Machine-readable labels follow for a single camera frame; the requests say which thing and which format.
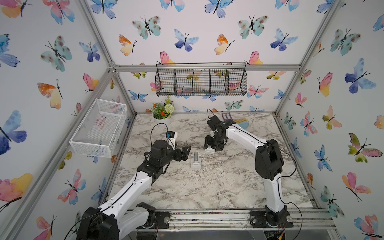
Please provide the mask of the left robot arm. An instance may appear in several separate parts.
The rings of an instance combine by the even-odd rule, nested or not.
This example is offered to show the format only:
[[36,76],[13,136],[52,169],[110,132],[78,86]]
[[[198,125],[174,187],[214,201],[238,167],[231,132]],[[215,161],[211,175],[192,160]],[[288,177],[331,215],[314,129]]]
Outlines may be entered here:
[[133,178],[98,208],[90,207],[78,221],[78,240],[121,240],[133,230],[156,225],[156,209],[146,203],[129,208],[163,175],[172,161],[186,161],[191,147],[177,148],[175,140],[156,140]]

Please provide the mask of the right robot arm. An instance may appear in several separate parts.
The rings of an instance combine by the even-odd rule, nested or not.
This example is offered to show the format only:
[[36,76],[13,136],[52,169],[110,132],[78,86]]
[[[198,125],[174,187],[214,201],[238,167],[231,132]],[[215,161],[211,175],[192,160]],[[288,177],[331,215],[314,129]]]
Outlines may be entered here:
[[209,117],[207,124],[212,134],[205,137],[204,150],[221,152],[227,140],[233,140],[255,156],[255,170],[264,179],[266,210],[275,214],[285,207],[280,188],[284,160],[275,140],[265,140],[244,130],[233,120],[221,121],[217,116]]

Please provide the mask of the white grey phone stand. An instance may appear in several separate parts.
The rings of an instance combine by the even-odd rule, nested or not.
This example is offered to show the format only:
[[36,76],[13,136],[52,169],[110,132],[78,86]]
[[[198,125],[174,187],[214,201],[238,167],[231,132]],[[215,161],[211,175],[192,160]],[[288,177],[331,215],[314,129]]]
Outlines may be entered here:
[[206,148],[205,151],[206,151],[207,153],[210,153],[210,154],[214,154],[214,153],[216,152],[216,150],[215,150],[215,149],[212,149],[211,147]]

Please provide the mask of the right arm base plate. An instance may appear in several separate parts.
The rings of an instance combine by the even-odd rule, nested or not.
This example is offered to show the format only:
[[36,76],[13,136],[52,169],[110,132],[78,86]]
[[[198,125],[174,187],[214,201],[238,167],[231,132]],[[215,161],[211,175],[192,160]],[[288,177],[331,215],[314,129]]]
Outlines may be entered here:
[[293,228],[293,218],[284,205],[283,209],[275,213],[268,207],[264,211],[251,211],[250,224],[253,228]]

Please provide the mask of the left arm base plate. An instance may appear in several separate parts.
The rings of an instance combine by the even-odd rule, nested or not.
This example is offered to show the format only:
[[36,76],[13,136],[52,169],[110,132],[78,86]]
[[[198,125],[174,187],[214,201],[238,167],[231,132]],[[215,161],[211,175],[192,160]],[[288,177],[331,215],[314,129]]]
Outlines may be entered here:
[[171,222],[170,212],[158,211],[155,207],[144,202],[137,205],[139,208],[145,209],[148,213],[146,222],[138,227],[138,229],[168,229]]

